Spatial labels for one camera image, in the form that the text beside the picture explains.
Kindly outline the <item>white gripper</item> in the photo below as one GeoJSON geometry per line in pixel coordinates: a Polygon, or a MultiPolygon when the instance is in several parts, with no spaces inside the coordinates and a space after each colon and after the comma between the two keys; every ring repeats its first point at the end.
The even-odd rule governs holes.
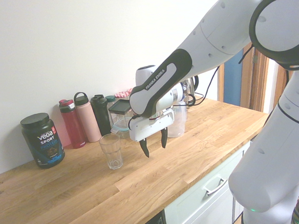
{"type": "Polygon", "coordinates": [[[154,120],[144,117],[131,119],[129,122],[130,138],[136,142],[139,142],[145,156],[149,158],[150,153],[147,147],[146,138],[154,135],[156,132],[161,131],[161,145],[163,148],[166,148],[168,138],[167,127],[172,125],[173,121],[174,113],[171,108],[164,111],[159,118],[154,120]]]}

